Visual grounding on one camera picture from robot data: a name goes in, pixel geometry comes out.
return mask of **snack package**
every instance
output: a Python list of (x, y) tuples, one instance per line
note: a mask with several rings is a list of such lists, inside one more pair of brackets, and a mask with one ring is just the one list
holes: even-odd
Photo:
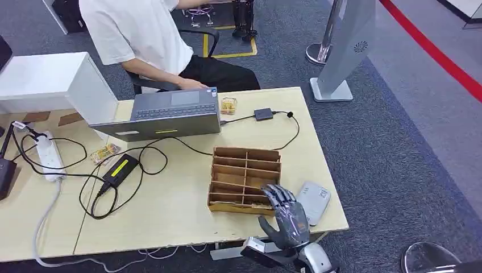
[(221, 114), (234, 115), (236, 112), (236, 105), (238, 104), (235, 98), (223, 98), (221, 105)]
[[(110, 143), (110, 144), (107, 144), (106, 146), (102, 147), (101, 149), (93, 152), (93, 153), (90, 155), (90, 159), (91, 159), (96, 165), (98, 165), (98, 164), (100, 164), (100, 162), (102, 162), (104, 159), (106, 159), (107, 157), (109, 157), (109, 156), (111, 156), (111, 155), (117, 154), (119, 151), (121, 151), (121, 148), (120, 148), (119, 146)], [(110, 159), (104, 161), (104, 163), (102, 163), (102, 165), (105, 166), (109, 161), (110, 161)]]

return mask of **stanchion base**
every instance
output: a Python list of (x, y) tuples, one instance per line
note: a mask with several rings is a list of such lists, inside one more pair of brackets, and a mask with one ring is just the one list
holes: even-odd
[(330, 57), (330, 52), (333, 45), (330, 45), (328, 49), (328, 53), (326, 55), (325, 60), (318, 60), (319, 49), (321, 48), (321, 43), (311, 44), (306, 48), (306, 59), (310, 61), (312, 64), (324, 66)]
[(321, 91), (318, 86), (318, 78), (310, 79), (311, 90), (315, 96), (316, 102), (336, 102), (336, 101), (351, 101), (353, 100), (353, 95), (351, 94), (350, 87), (348, 83), (343, 81), (335, 91), (329, 96), (322, 96)]

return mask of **cardboard compartment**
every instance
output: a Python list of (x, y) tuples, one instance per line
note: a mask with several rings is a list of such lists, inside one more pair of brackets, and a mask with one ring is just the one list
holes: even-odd
[(211, 181), (211, 185), (211, 192), (214, 193), (237, 193), (242, 195), (244, 191), (244, 186), (239, 184)]
[(279, 162), (281, 156), (278, 151), (252, 149), (248, 150), (248, 159)]
[(222, 158), (220, 156), (213, 157), (213, 164), (227, 165), (235, 167), (246, 167), (246, 160), (243, 158)]
[(281, 156), (277, 151), (216, 147), (207, 205), (211, 211), (274, 215), (260, 189), (279, 184)]
[(211, 168), (211, 180), (231, 184), (245, 184), (246, 169), (233, 166), (213, 164)]
[(214, 148), (215, 156), (220, 156), (223, 158), (242, 158), (246, 159), (246, 149), (243, 148)]
[(269, 199), (265, 195), (245, 195), (244, 202), (254, 205), (271, 206)]
[(233, 204), (242, 204), (243, 195), (233, 193), (209, 193), (211, 202), (225, 202)]
[(264, 169), (268, 171), (281, 171), (281, 163), (279, 162), (268, 162), (268, 161), (261, 161), (261, 160), (252, 160), (248, 159), (247, 167), (250, 169)]

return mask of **red line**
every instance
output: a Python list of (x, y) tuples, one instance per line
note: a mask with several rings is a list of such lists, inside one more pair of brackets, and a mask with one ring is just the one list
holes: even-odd
[(412, 36), (418, 45), (423, 48), (423, 50), (425, 50), (443, 69), (445, 69), (447, 73), (452, 75), (454, 79), (462, 84), (472, 96), (482, 102), (482, 85), (438, 49), (435, 44), (418, 30), (417, 27), (390, 0), (380, 0), (380, 3), (395, 18), (400, 26)]

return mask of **robot finger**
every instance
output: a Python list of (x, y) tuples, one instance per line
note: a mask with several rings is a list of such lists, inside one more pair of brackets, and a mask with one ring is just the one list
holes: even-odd
[(283, 193), (282, 193), (282, 191), (280, 191), (280, 189), (276, 188), (272, 184), (268, 184), (268, 188), (271, 190), (272, 193), (274, 193), (276, 195), (276, 197), (278, 198), (280, 203), (287, 201), (286, 197), (283, 195)]
[(276, 196), (272, 192), (270, 192), (269, 189), (261, 188), (261, 190), (266, 196), (268, 196), (269, 202), (271, 202), (271, 205), (273, 207), (277, 207), (280, 205), (280, 202), (277, 200)]
[(287, 192), (287, 194), (288, 194), (288, 196), (289, 196), (289, 201), (291, 201), (291, 202), (296, 202), (296, 197), (294, 196), (294, 194), (293, 194), (291, 191), (289, 191), (289, 190), (286, 190), (286, 192)]
[(286, 201), (292, 201), (289, 197), (289, 194), (288, 194), (288, 191), (283, 188), (282, 186), (280, 185), (275, 185), (275, 187), (280, 190), (281, 194), (283, 195), (283, 197), (286, 199)]

